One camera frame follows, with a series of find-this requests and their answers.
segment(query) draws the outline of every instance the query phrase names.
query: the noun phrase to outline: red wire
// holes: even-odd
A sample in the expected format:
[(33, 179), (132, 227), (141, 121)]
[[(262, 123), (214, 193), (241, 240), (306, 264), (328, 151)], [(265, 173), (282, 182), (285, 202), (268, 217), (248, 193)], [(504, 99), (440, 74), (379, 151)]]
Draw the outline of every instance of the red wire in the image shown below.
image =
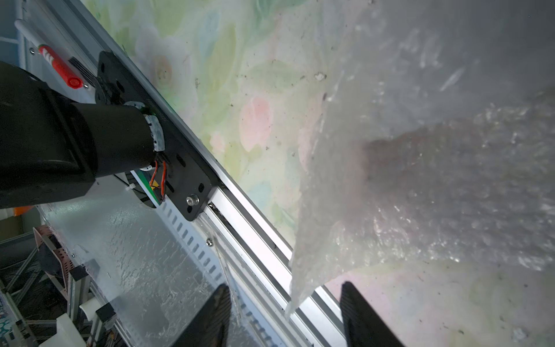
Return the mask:
[(162, 193), (162, 200), (164, 200), (164, 196), (165, 196), (165, 191), (166, 191), (166, 162), (163, 161), (162, 165), (164, 166), (164, 170), (162, 171), (162, 182), (160, 183), (160, 189), (161, 189), (161, 193)]
[(154, 178), (156, 177), (156, 172), (158, 172), (158, 161), (154, 161), (155, 163), (155, 167), (154, 167), (154, 173), (152, 174), (152, 178), (150, 179), (150, 182), (148, 183), (148, 185), (152, 188), (152, 184), (154, 183)]

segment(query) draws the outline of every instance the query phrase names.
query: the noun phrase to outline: metal screw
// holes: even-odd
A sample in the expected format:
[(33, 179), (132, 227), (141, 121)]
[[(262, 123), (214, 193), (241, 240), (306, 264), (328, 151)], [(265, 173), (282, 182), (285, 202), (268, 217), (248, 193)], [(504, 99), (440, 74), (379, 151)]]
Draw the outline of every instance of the metal screw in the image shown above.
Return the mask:
[(198, 205), (199, 204), (199, 197), (197, 197), (195, 194), (191, 194), (190, 196), (188, 196), (186, 198), (186, 201), (187, 201), (187, 205), (189, 205), (189, 206)]

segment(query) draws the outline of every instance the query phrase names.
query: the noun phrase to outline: pink flower print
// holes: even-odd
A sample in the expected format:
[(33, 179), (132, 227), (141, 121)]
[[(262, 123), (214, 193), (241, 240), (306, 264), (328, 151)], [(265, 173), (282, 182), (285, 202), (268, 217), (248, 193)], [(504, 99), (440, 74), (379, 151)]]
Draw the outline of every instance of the pink flower print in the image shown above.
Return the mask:
[(212, 146), (212, 150), (216, 153), (225, 152), (225, 141), (220, 132), (212, 134), (210, 137), (210, 146)]
[(154, 77), (151, 81), (155, 87), (167, 87), (171, 83), (171, 63), (166, 56), (155, 56), (152, 65)]
[(254, 97), (241, 108), (240, 115), (239, 137), (243, 148), (250, 152), (257, 144), (266, 146), (274, 123), (270, 103), (265, 98)]

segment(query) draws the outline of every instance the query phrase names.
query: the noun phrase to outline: table surface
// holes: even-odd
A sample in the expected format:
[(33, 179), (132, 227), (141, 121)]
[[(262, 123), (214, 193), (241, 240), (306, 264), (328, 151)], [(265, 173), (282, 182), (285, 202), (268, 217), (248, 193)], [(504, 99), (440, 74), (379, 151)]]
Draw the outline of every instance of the table surface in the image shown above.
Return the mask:
[[(330, 89), (327, 76), (357, 14), (373, 1), (84, 3), (294, 245), (300, 182)], [(382, 264), (329, 283), (337, 297), (344, 280), (357, 285), (407, 346), (554, 344), (553, 273)]]

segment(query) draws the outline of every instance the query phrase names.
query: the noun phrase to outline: white plastic part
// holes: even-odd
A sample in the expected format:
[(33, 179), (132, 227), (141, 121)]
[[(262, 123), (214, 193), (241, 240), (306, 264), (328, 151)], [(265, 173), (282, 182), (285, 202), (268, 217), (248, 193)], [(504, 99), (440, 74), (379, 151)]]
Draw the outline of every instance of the white plastic part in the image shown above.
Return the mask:
[(73, 325), (67, 313), (56, 318), (56, 335), (52, 336), (40, 347), (85, 347), (85, 340)]
[(97, 310), (102, 307), (102, 304), (98, 301), (97, 298), (92, 298), (91, 300), (81, 304), (79, 308), (85, 312), (85, 316), (87, 317), (88, 321), (93, 320), (93, 318), (97, 315)]
[(154, 151), (163, 152), (166, 149), (166, 145), (164, 141), (164, 131), (162, 130), (160, 121), (158, 121), (158, 118), (155, 115), (145, 114), (144, 118), (147, 120), (148, 127), (150, 128), (150, 134), (152, 135), (152, 139), (154, 141)]
[(35, 47), (38, 48), (41, 44), (44, 44), (44, 39), (27, 21), (16, 19), (14, 25)]

